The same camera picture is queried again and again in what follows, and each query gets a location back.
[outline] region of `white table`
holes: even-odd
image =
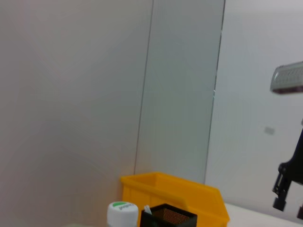
[[[303,227],[291,221],[225,204],[231,218],[228,227]]]

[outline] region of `green label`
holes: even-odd
[[[120,206],[120,205],[124,205],[124,204],[127,204],[126,202],[115,202],[113,204],[113,207],[116,207],[116,206]]]

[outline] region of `black mesh container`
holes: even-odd
[[[148,214],[141,213],[140,227],[196,227],[197,215],[168,204],[151,208]]]

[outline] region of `white tabletop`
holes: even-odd
[[[229,217],[228,227],[302,227],[291,221],[225,204]]]

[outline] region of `white wall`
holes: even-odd
[[[0,1],[0,220],[105,225],[134,173],[151,8]]]
[[[155,0],[136,173],[203,182],[223,0]]]
[[[302,25],[302,1],[227,0],[206,171],[226,202],[295,221],[303,187],[291,185],[284,213],[272,188],[302,130],[303,95],[269,87],[277,66],[303,60]]]

